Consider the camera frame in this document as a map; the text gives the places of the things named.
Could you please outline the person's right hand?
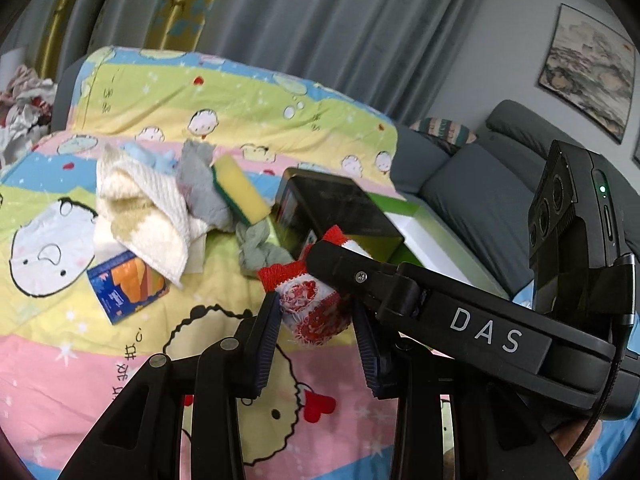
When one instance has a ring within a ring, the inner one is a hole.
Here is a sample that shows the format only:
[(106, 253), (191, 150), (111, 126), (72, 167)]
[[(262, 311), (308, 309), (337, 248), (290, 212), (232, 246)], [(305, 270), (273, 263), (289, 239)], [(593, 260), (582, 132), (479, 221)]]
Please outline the person's right hand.
[[(576, 424), (572, 426), (565, 426), (561, 429), (555, 430), (550, 434), (552, 440), (556, 444), (556, 446), (560, 449), (563, 455), (566, 455), (570, 452), (570, 449), (578, 440), (580, 435), (587, 426), (588, 422), (583, 420), (582, 422), (576, 422)], [(570, 460), (570, 464), (573, 468), (577, 468), (587, 457), (590, 450), (596, 444), (598, 437), (600, 437), (602, 431), (602, 422), (600, 420), (597, 421), (596, 426), (594, 426), (582, 444), (582, 447), (576, 452), (573, 458)]]

